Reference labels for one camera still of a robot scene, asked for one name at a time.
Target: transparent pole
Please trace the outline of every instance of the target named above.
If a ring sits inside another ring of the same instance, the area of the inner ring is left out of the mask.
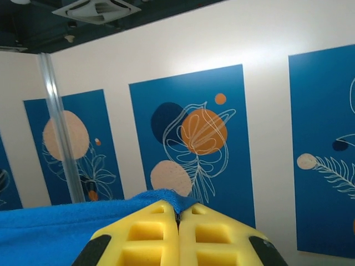
[[[54,69],[49,54],[40,54],[40,68],[47,90],[47,107],[50,117],[53,119],[55,136],[57,138],[58,148],[62,157],[62,164],[70,197],[73,203],[84,202],[84,192],[80,181],[77,164],[75,162],[72,146],[67,129],[67,124],[63,116],[63,103],[55,83]]]

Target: beige circle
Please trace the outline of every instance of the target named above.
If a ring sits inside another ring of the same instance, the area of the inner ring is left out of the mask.
[[[67,124],[70,144],[72,145],[74,159],[83,157],[89,148],[89,133],[84,123],[70,111],[63,111],[65,122]],[[43,130],[43,140],[45,147],[50,155],[61,161],[62,157],[59,152],[57,139],[55,138],[55,131],[53,127],[53,119],[49,119]]]
[[[317,165],[317,159],[311,154],[302,154],[297,159],[297,165],[301,169],[309,170]]]
[[[167,188],[177,194],[187,196],[192,190],[189,175],[178,163],[173,161],[159,162],[150,173],[153,189]]]

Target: orange circle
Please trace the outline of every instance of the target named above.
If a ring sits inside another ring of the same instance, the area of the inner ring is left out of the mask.
[[[227,101],[227,97],[226,95],[224,95],[223,93],[218,93],[215,97],[215,102],[217,104],[224,104]]]
[[[198,155],[213,154],[227,140],[223,120],[208,109],[197,109],[182,122],[181,137],[188,149]]]

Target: fern leaf drawing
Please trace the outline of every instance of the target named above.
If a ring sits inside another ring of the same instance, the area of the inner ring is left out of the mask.
[[[343,160],[333,157],[321,158],[311,154],[302,154],[297,159],[297,165],[304,170],[315,170],[322,173],[328,183],[338,192],[346,193],[355,200],[355,164],[349,167]]]

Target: blue panel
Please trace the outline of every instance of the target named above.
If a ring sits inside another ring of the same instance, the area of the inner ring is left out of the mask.
[[[298,250],[347,258],[355,258],[354,58],[355,45],[289,57]]]
[[[77,159],[87,201],[123,199],[103,90],[62,97],[64,109],[74,113],[89,134],[89,148]],[[71,203],[62,164],[47,150],[43,130],[49,120],[45,99],[24,102],[45,182],[53,205]]]
[[[0,211],[21,208],[21,200],[0,137]]]
[[[130,92],[147,188],[194,196],[254,227],[242,65],[135,83]]]

